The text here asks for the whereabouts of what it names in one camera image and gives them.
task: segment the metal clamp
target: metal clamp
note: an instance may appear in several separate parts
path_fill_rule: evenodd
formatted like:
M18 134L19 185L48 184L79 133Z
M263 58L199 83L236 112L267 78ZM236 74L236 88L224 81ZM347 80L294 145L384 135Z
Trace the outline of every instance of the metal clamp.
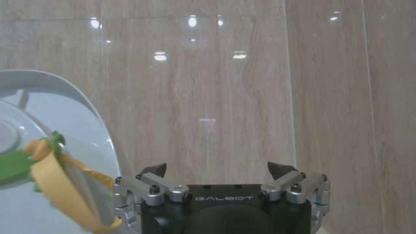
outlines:
M303 176L299 171L291 171L283 177L276 179L272 183L262 185L262 194L270 201L280 200L282 192L296 182L302 180Z
M286 199L294 204L312 204L311 233L315 234L322 226L323 216L330 212L331 182L326 175L314 173L299 183L292 184L286 191Z
M167 181L166 178L162 178L154 173L146 173L142 176L140 180L148 184L158 185L163 189L164 193L168 195L171 201L186 202L190 193L190 188L187 185L172 183Z
M286 199L292 204L303 204L307 199L312 204L311 233L322 226L323 216L330 212L331 182L326 175L314 173L306 176L299 171L291 171L268 184L262 185L262 197L267 201L278 201L286 191Z

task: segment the black pointed tip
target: black pointed tip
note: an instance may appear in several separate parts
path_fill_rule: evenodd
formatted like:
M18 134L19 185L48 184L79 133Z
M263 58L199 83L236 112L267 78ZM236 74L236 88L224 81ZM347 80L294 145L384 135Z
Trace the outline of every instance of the black pointed tip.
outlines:
M274 162L268 162L267 167L268 167L268 171L272 174L274 180L283 177L291 171L296 171L295 167L292 167L290 165L278 164Z

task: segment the screw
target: screw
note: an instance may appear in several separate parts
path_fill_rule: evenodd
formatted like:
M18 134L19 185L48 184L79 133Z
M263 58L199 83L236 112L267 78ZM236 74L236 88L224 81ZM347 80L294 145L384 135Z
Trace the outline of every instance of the screw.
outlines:
M183 185L179 185L174 188L174 191L180 191L183 189Z
M295 183L291 187L292 192L300 193L302 192L302 186L300 184Z
M270 196L268 196L267 191L262 191L259 196L263 201L270 201Z
M160 187L158 185L152 185L150 188L150 194L155 195L160 193Z

